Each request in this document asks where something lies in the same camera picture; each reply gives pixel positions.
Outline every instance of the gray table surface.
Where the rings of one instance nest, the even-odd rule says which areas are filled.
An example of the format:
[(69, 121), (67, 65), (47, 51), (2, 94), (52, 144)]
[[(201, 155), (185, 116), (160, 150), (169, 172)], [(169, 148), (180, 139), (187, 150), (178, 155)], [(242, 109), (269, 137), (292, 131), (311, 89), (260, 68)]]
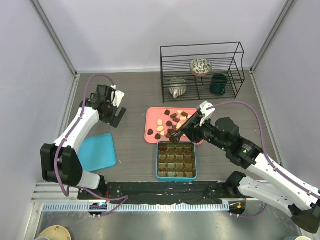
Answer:
[[(70, 120), (75, 117), (80, 102), (83, 99), (87, 81), (92, 74), (81, 74), (72, 106)], [(108, 73), (114, 80), (117, 89), (125, 93), (121, 106), (127, 109), (117, 129), (99, 122), (89, 132), (88, 137), (111, 133), (117, 163), (114, 167), (102, 169), (95, 173), (103, 175), (106, 181), (137, 182), (157, 181), (156, 178), (156, 144), (149, 144), (144, 139), (146, 112), (151, 107), (196, 108), (203, 100), (162, 102), (161, 81), (159, 72), (128, 72)], [(89, 86), (89, 92), (94, 93), (98, 84), (110, 82), (107, 78), (96, 77)], [(212, 104), (231, 101), (233, 99), (209, 100)], [(250, 74), (245, 72), (244, 84), (236, 100), (252, 105), (263, 121), (266, 149), (269, 155), (276, 159), (274, 149), (267, 131), (258, 98)], [(230, 117), (240, 127), (243, 137), (261, 145), (257, 120), (245, 106), (230, 104), (218, 108), (212, 117), (212, 123), (219, 118)], [(204, 142), (196, 146), (197, 181), (225, 181), (233, 171), (242, 171), (249, 176), (259, 179), (251, 173), (239, 168), (225, 157), (225, 153), (215, 146)]]

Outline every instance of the black wire rack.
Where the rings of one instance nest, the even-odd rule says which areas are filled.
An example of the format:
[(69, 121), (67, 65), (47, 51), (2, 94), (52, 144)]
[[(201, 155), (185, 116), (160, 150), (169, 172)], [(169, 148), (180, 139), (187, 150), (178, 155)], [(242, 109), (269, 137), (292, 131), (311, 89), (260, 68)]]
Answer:
[[(221, 42), (160, 47), (161, 87), (164, 102), (236, 98), (244, 81), (244, 48), (241, 42)], [(195, 76), (190, 69), (193, 59), (207, 59), (212, 70), (206, 76)], [(173, 98), (169, 88), (171, 80), (181, 77), (186, 86), (183, 95)]]

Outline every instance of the patterned bowl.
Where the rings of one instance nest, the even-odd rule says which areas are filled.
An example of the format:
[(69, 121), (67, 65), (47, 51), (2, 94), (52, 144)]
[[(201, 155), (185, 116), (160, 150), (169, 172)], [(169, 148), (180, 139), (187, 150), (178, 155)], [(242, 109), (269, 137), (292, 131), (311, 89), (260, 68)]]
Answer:
[(207, 76), (212, 70), (212, 64), (207, 59), (196, 58), (190, 62), (190, 70), (197, 77)]

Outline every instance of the mug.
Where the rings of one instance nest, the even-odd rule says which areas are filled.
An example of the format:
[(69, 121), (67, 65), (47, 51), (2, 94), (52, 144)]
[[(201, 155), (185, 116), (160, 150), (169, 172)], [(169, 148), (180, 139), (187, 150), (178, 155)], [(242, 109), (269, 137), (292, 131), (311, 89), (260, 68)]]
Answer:
[(170, 83), (169, 92), (173, 95), (174, 99), (185, 94), (187, 86), (186, 81), (182, 77), (174, 77)]

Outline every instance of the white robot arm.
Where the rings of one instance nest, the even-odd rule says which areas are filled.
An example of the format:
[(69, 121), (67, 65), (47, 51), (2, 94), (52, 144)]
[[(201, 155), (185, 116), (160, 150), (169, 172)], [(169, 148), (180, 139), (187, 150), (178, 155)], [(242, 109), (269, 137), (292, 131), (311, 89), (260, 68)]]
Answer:
[[(246, 105), (255, 113), (246, 103), (235, 103)], [(171, 135), (170, 141), (178, 142), (185, 134), (192, 142), (205, 140), (222, 149), (233, 164), (268, 181), (261, 183), (235, 171), (226, 181), (234, 194), (264, 201), (286, 213), (300, 228), (315, 234), (320, 226), (319, 189), (297, 178), (255, 143), (241, 137), (239, 127), (229, 117), (220, 118), (214, 126), (211, 125), (214, 111), (211, 103), (203, 102), (197, 112)], [(259, 117), (256, 117), (262, 129)]]
[[(84, 104), (80, 104), (75, 118), (64, 133), (53, 144), (44, 144), (40, 150), (42, 177), (45, 181), (97, 190), (98, 194), (105, 194), (104, 177), (83, 170), (78, 152), (85, 137), (98, 121), (118, 127), (126, 112), (122, 108), (116, 116), (124, 96), (123, 92), (116, 90), (115, 85), (98, 85), (96, 92), (86, 98)], [(57, 179), (56, 161), (60, 179)]]

